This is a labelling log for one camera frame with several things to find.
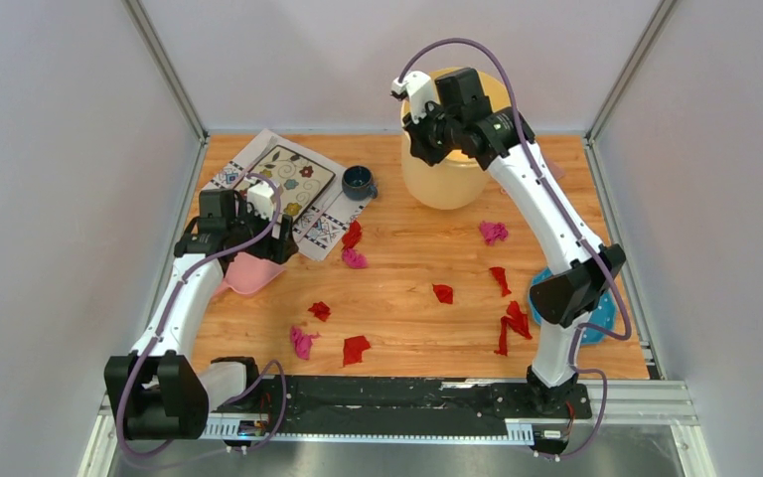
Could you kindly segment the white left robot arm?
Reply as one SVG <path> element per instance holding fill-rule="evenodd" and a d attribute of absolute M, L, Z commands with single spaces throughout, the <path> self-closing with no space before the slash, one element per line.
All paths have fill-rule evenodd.
<path fill-rule="evenodd" d="M 209 415 L 232 404 L 260 406 L 254 359 L 218 358 L 196 372 L 189 355 L 212 296 L 233 264 L 246 257 L 281 265 L 298 250 L 293 219 L 281 212 L 280 191 L 259 183 L 240 192 L 210 189 L 173 249 L 173 271 L 146 330 L 125 355 L 104 368 L 106 393 L 122 440 L 198 439 Z"/>

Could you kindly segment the cream plastic bucket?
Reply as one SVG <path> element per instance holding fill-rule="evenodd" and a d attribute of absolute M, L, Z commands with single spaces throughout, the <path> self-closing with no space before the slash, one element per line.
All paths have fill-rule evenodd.
<path fill-rule="evenodd" d="M 435 80 L 463 67 L 449 67 L 426 75 L 426 83 L 436 92 Z M 477 70 L 484 94 L 493 110 L 510 106 L 510 98 L 499 79 Z M 421 204 L 437 210 L 456 210 L 476 201 L 485 191 L 491 176 L 482 171 L 477 161 L 459 150 L 453 150 L 440 164 L 429 166 L 410 154 L 410 137 L 401 133 L 401 175 L 409 194 Z"/>

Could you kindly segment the pink dustpan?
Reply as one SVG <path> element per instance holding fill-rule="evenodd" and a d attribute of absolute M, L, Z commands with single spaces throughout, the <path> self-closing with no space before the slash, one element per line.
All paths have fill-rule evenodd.
<path fill-rule="evenodd" d="M 254 295 L 285 270 L 282 264 L 241 252 L 229 264 L 213 296 L 217 297 L 227 290 L 241 296 Z"/>

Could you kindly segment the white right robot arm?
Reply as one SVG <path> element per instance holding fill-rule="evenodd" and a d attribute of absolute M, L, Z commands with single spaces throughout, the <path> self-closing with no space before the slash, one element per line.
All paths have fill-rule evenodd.
<path fill-rule="evenodd" d="M 624 249 L 588 228 L 547 168 L 533 131 L 513 106 L 494 108 L 477 71 L 437 79 L 406 73 L 393 80 L 391 94 L 408 103 L 402 127 L 412 156 L 435 166 L 461 151 L 509 194 L 534 232 L 550 276 L 529 292 L 540 334 L 527 371 L 527 402 L 539 415 L 555 414 L 577 383 L 582 329 L 613 288 Z"/>

